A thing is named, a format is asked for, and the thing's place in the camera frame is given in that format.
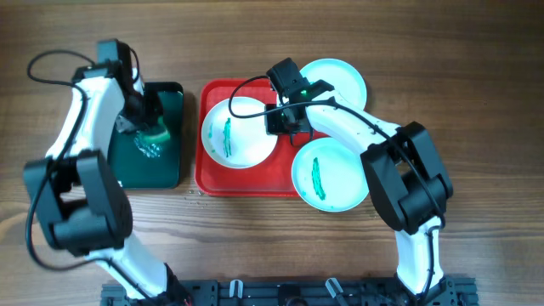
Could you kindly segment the green sponge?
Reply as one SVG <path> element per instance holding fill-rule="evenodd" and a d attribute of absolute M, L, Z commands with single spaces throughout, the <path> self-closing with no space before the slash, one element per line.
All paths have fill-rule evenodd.
<path fill-rule="evenodd" d="M 140 131 L 138 138 L 145 144 L 153 145 L 166 142 L 170 139 L 170 132 L 164 122 L 164 117 L 159 116 L 155 126 L 148 130 Z"/>

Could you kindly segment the white plate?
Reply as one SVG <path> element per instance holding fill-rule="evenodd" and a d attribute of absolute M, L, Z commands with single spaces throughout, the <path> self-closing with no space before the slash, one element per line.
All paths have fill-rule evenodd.
<path fill-rule="evenodd" d="M 268 135 L 262 116 L 240 119 L 231 115 L 229 100 L 216 104 L 201 126 L 201 142 L 205 152 L 219 165 L 245 169 L 267 159 L 276 147 L 278 137 Z"/>

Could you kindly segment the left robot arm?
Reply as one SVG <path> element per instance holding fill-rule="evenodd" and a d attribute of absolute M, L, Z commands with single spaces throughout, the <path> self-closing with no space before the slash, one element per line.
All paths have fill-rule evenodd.
<path fill-rule="evenodd" d="M 39 223 L 48 245 L 68 252 L 73 267 L 97 264 L 118 283 L 105 305 L 190 305 L 168 265 L 133 232 L 129 189 L 179 184 L 184 90 L 145 82 L 126 43 L 98 43 L 68 82 L 71 107 L 45 157 L 28 162 L 31 200 L 26 225 Z"/>

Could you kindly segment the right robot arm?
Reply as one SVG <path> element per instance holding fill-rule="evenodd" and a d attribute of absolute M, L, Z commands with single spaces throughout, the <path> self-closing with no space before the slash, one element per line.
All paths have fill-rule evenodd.
<path fill-rule="evenodd" d="M 453 186 L 427 129 L 371 116 L 328 81 L 303 76 L 290 58 L 266 77 L 283 103 L 268 108 L 267 117 L 282 119 L 285 131 L 302 125 L 325 133 L 360 156 L 372 204 L 395 233 L 396 276 L 413 299 L 429 303 L 444 277 L 438 233 Z"/>

